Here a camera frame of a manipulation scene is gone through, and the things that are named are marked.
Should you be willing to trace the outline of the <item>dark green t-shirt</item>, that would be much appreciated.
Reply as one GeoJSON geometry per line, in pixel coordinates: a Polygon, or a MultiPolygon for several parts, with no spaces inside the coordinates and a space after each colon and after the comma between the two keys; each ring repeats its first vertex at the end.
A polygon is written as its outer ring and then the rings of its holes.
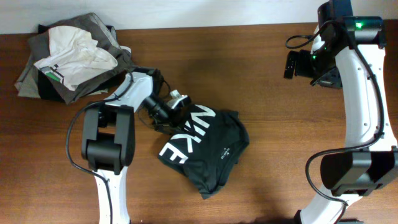
{"type": "Polygon", "coordinates": [[[167,167],[184,175],[202,199],[217,194],[249,146],[249,136],[234,110],[190,105],[158,154],[167,167]]]}

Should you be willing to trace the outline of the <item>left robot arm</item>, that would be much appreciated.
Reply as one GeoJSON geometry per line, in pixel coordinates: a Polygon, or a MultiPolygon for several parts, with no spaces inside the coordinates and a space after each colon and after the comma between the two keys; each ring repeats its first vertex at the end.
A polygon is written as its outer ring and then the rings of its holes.
{"type": "Polygon", "coordinates": [[[191,102],[189,96],[177,90],[160,97],[164,83],[158,69],[135,68],[126,73],[112,95],[84,110],[81,156],[95,177],[100,223],[131,221],[126,177],[136,146],[135,113],[146,110],[156,131],[171,133],[182,108],[191,102]]]}

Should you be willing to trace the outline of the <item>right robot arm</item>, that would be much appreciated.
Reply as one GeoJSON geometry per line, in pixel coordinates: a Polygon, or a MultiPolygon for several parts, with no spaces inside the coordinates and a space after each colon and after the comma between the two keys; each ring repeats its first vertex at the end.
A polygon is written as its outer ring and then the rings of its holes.
{"type": "Polygon", "coordinates": [[[355,16],[349,0],[329,0],[317,12],[317,28],[305,37],[312,48],[290,46],[284,78],[343,90],[345,144],[316,154],[322,186],[294,222],[342,223],[353,203],[397,178],[383,75],[385,26],[378,16],[355,16]]]}

